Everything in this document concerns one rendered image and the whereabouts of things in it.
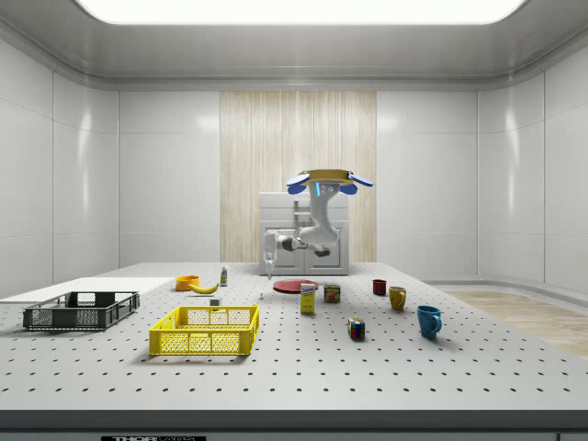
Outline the red plate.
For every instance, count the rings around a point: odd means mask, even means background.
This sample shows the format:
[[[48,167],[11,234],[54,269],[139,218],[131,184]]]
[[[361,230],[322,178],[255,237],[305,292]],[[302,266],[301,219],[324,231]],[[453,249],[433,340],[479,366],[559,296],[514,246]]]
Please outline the red plate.
[[[314,290],[318,288],[318,284],[308,279],[284,279],[276,281],[273,284],[273,290],[285,294],[300,294],[303,285],[309,285]]]

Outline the white cabinet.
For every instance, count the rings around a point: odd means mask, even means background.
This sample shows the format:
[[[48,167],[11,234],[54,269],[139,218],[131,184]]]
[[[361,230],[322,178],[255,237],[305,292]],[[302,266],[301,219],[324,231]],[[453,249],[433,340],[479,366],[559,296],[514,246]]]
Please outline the white cabinet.
[[[348,198],[341,193],[329,201],[328,217],[339,233],[339,242],[330,247],[330,254],[317,256],[312,249],[277,251],[274,273],[278,276],[311,275],[342,276],[349,271]],[[259,194],[259,248],[264,248],[264,233],[277,230],[292,235],[298,228],[311,226],[310,194],[290,195],[287,192]]]

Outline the yellow and white box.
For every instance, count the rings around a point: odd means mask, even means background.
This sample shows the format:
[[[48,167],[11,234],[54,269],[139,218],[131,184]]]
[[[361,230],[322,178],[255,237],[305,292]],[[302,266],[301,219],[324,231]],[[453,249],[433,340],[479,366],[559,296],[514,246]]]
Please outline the yellow and white box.
[[[308,281],[300,284],[300,312],[314,314],[317,284]]]

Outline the yellow basket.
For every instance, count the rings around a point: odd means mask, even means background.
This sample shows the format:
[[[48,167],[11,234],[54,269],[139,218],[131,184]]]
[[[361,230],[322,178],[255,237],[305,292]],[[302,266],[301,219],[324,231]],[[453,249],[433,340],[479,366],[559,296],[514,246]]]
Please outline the yellow basket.
[[[260,312],[251,306],[179,306],[149,330],[152,355],[249,355]]]

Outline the white board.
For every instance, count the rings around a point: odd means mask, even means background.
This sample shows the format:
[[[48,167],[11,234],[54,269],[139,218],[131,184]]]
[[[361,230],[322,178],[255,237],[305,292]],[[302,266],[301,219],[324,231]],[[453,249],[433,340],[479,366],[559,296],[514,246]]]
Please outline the white board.
[[[71,291],[139,291],[140,293],[145,293],[171,280],[170,277],[81,277],[61,284],[0,299],[0,303],[38,303]]]

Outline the blue mug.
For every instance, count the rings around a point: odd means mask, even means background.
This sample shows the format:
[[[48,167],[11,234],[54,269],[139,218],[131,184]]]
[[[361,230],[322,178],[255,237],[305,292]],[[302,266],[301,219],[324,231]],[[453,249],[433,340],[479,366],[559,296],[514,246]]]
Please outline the blue mug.
[[[422,337],[435,339],[442,328],[441,310],[433,306],[422,305],[417,309],[417,318]]]

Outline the dark grey basket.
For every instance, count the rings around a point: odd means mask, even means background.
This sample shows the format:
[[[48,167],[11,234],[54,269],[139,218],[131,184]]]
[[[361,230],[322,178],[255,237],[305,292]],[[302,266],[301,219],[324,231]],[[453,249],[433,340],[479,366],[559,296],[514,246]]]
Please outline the dark grey basket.
[[[25,308],[23,326],[30,331],[101,331],[139,306],[138,291],[70,291]]]

